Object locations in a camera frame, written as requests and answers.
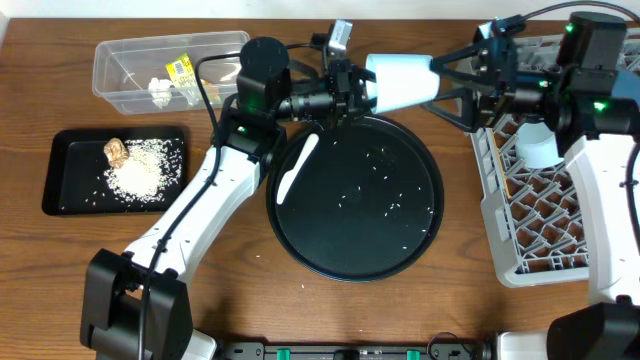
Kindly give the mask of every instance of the green clip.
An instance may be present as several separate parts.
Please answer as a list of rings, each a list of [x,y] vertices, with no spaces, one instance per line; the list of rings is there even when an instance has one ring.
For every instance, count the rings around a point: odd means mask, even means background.
[[[407,360],[420,360],[420,351],[407,350]]]
[[[278,360],[290,360],[291,359],[291,350],[289,349],[278,349]]]

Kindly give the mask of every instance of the plastic container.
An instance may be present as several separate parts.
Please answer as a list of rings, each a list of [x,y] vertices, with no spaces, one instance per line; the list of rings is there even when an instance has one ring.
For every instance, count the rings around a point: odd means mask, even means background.
[[[153,78],[170,79],[166,65],[182,54],[188,54],[195,64],[204,56],[239,52],[247,41],[249,35],[244,31],[104,41],[96,48],[93,93],[126,115],[204,109],[199,95],[198,101],[190,105],[173,86],[168,89],[171,100],[160,108],[148,91],[149,83]],[[210,96],[214,107],[220,107],[227,96],[237,91],[239,71],[238,58],[202,64],[200,77],[213,84],[207,87],[207,92],[211,94],[217,90],[219,93],[219,99]],[[199,94],[197,86],[185,90]]]
[[[629,29],[618,68],[640,72],[640,29]],[[558,71],[562,35],[516,39],[520,70]],[[470,61],[459,70],[471,72]],[[507,287],[586,280],[582,213],[564,163],[530,169],[516,155],[517,123],[470,134],[484,199],[480,203],[496,275]]]

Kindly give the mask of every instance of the black tray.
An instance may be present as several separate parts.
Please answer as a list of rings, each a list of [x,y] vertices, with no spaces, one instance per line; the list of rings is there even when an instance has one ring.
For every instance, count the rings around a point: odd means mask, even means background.
[[[440,171],[426,146],[382,117],[312,131],[318,144],[282,205],[280,181],[309,133],[287,146],[269,174],[267,211],[280,243],[311,270],[342,281],[380,280],[413,264],[444,213]]]
[[[180,150],[181,177],[177,184],[171,184],[161,191],[164,201],[123,203],[121,199],[116,200],[103,175],[110,168],[103,148],[112,138],[122,141],[171,140],[169,146]],[[165,211],[180,195],[186,170],[186,144],[179,127],[64,130],[53,138],[51,145],[42,211],[47,215]]]

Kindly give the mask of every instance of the wire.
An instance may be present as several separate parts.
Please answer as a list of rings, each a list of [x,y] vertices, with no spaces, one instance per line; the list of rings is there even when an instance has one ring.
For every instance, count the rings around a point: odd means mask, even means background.
[[[558,10],[558,9],[562,9],[562,8],[566,8],[566,7],[572,7],[572,6],[596,6],[596,7],[603,7],[603,8],[607,8],[609,10],[615,10],[618,12],[621,12],[625,15],[627,15],[628,17],[630,17],[633,21],[635,21],[636,23],[638,23],[638,25],[640,25],[640,16],[636,15],[633,11],[624,8],[622,6],[619,5],[615,5],[615,4],[610,4],[608,2],[604,2],[604,1],[569,1],[569,2],[564,2],[564,3],[560,3],[560,4],[555,4],[555,5],[551,5],[548,6],[546,8],[542,8],[538,11],[534,11],[530,14],[525,15],[522,18],[522,21],[526,21],[529,20],[533,17],[548,13],[550,11],[554,11],[554,10]]]
[[[324,131],[324,126],[322,126],[322,124],[318,120],[298,120],[296,122],[299,122],[301,124],[311,124],[313,126],[319,127],[320,130]]]
[[[301,44],[291,44],[291,45],[287,45],[287,49],[291,50],[291,49],[297,49],[297,48],[302,48],[302,47],[311,47],[311,44],[309,43],[301,43]]]
[[[431,340],[429,340],[429,343],[427,344],[427,355],[429,355],[429,358],[431,358],[431,360],[438,360],[431,354],[431,343],[434,340],[436,340],[437,338],[441,337],[442,335],[449,335],[449,336],[454,337],[456,339],[456,341],[458,342],[458,345],[462,346],[464,351],[466,351],[467,354],[469,354],[469,356],[471,358],[473,358],[473,352],[471,350],[469,350],[466,346],[464,346],[464,344],[462,343],[462,340],[460,340],[460,338],[456,334],[454,334],[452,332],[448,332],[448,331],[443,331],[443,332],[437,333],[434,337],[432,337]]]
[[[227,59],[231,57],[237,57],[239,55],[240,55],[239,53],[232,53],[232,54],[207,56],[198,60],[198,62],[194,67],[194,75],[196,78],[196,83],[198,84],[198,89],[200,89],[202,100],[204,101],[207,111],[209,112],[209,117],[211,118],[211,125],[213,126],[214,136],[221,136],[222,133],[220,132],[218,122],[216,121],[216,114],[213,112],[213,107],[209,102],[209,97],[207,96],[207,93],[204,90],[202,81],[200,81],[200,70],[199,70],[200,65],[206,61]],[[187,203],[187,205],[184,207],[184,209],[182,209],[180,214],[178,214],[178,216],[175,218],[175,220],[173,220],[171,225],[169,225],[169,228],[167,228],[167,231],[164,233],[162,238],[158,240],[158,243],[156,245],[156,250],[153,253],[153,257],[151,258],[151,263],[149,264],[149,268],[147,269],[147,273],[142,282],[142,286],[143,286],[142,306],[140,308],[140,319],[139,319],[140,323],[138,325],[138,360],[144,360],[145,334],[147,331],[147,312],[149,311],[149,290],[150,290],[149,288],[151,287],[151,279],[153,277],[154,269],[158,265],[160,254],[162,254],[162,252],[165,249],[165,246],[167,245],[167,242],[169,241],[169,239],[171,239],[171,234],[173,234],[173,232],[178,227],[182,219],[184,219],[184,217],[187,216],[191,208],[193,208],[193,206],[202,197],[202,194],[204,194],[209,189],[209,186],[215,185],[214,179],[216,174],[218,173],[218,168],[220,167],[220,157],[222,154],[222,139],[217,138],[214,145],[216,147],[216,159],[213,165],[213,169],[211,170],[211,175],[207,177],[204,184],[202,185],[202,188],[200,188],[200,190],[191,199],[191,201]]]
[[[329,41],[327,40],[322,47],[322,71],[324,74],[329,72],[329,55],[327,54]]]
[[[553,101],[557,104],[560,100],[560,88],[564,85],[564,82],[567,80],[569,74],[578,68],[578,64],[568,64],[562,69],[562,73],[560,73],[560,78],[556,83],[553,91]]]
[[[627,205],[629,206],[629,216],[631,217],[631,226],[633,227],[633,234],[636,237],[636,243],[638,249],[640,249],[640,224],[638,224],[638,209],[636,208],[636,199],[633,194],[633,188],[637,184],[633,180],[633,170],[638,159],[638,153],[640,153],[640,144],[636,143],[629,154],[629,160],[627,162],[627,171],[625,177],[625,186],[627,191]]]

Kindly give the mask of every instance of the black round plate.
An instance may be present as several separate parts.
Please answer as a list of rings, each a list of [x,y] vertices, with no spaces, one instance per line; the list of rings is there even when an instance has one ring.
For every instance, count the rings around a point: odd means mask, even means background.
[[[282,205],[280,180],[309,133],[287,146],[269,175],[267,211],[284,248],[336,280],[379,280],[407,268],[433,241],[444,211],[442,179],[427,148],[385,118],[312,131],[320,140]]]

